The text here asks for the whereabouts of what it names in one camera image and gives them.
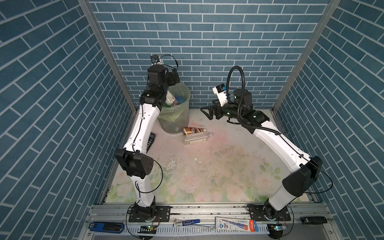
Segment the white tea bottle green label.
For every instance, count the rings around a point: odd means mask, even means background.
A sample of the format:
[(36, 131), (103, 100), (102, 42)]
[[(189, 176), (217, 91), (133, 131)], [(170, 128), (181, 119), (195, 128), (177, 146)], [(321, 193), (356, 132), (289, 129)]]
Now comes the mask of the white tea bottle green label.
[(166, 104), (170, 107), (176, 106), (178, 104), (177, 99), (169, 91), (167, 91), (167, 94), (166, 94)]

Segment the clear frosted bottle white cap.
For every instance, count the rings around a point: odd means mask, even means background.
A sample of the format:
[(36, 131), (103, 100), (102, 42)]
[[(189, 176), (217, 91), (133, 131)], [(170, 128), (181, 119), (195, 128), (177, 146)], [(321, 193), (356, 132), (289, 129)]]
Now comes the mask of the clear frosted bottle white cap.
[(201, 132), (183, 136), (183, 142), (185, 145), (191, 145), (195, 143), (206, 142), (213, 136), (213, 133)]

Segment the brown coffee bottle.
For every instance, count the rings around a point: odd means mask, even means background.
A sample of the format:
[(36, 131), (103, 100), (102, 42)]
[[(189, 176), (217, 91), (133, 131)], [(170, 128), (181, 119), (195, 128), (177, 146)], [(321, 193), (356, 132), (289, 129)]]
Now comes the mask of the brown coffee bottle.
[(192, 135), (192, 134), (197, 134), (197, 133), (203, 133), (206, 132), (206, 128), (196, 128), (196, 127), (186, 127), (183, 128), (183, 134), (184, 136), (186, 135)]

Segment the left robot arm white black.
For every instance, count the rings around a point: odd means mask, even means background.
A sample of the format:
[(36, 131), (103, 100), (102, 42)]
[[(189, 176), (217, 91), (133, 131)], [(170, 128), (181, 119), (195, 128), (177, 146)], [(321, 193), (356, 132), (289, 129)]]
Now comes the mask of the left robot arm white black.
[(138, 214), (143, 221), (152, 220), (156, 214), (156, 200), (149, 178), (156, 161), (147, 156), (148, 141), (166, 102), (169, 87), (179, 82), (176, 70), (169, 71), (164, 65), (149, 67), (148, 87), (141, 94), (140, 106), (128, 140), (122, 149), (115, 150), (118, 163), (134, 184), (137, 200), (131, 212)]

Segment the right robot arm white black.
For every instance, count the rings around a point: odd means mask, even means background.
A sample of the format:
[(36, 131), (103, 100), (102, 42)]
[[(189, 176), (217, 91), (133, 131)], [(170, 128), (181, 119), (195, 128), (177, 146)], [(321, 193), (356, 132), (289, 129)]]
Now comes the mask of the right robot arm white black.
[(279, 189), (264, 203), (263, 212), (267, 219), (274, 220), (296, 198), (302, 196), (318, 179), (322, 159), (311, 157), (285, 137), (262, 111), (255, 110), (249, 91), (234, 90), (230, 101), (224, 85), (213, 88), (217, 96), (212, 105), (202, 107), (209, 120), (227, 117), (236, 119), (237, 124), (267, 144), (288, 167), (290, 174), (282, 180)]

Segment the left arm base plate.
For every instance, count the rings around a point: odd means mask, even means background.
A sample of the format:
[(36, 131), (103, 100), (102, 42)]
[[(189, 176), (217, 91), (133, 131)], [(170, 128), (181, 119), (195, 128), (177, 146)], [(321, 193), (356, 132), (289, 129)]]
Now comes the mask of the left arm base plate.
[(156, 210), (152, 216), (146, 215), (143, 211), (139, 211), (137, 207), (132, 207), (128, 213), (129, 223), (149, 223), (160, 222), (168, 223), (170, 221), (171, 207), (156, 206)]

